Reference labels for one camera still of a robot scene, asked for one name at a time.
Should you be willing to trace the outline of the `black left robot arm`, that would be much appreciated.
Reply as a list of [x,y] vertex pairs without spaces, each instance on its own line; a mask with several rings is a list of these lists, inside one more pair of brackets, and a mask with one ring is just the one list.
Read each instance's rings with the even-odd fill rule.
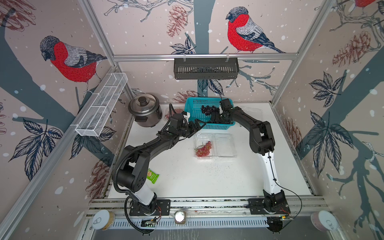
[[173,114],[154,140],[136,147],[126,146],[115,165],[114,189],[127,195],[142,213],[152,214],[158,207],[157,195],[146,184],[150,161],[178,142],[191,138],[207,124],[199,119],[187,121],[186,116],[186,112]]

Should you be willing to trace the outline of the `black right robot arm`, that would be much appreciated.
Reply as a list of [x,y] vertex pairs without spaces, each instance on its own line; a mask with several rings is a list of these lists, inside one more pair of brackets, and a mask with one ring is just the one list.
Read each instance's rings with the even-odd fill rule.
[[224,124],[237,122],[249,132],[249,145],[251,150],[261,155],[264,176],[264,209],[273,214],[278,211],[289,213],[289,206],[284,188],[280,186],[277,174],[274,150],[275,138],[269,122],[262,122],[246,114],[241,108],[234,107],[229,99],[220,101],[222,113],[214,113],[212,121]]

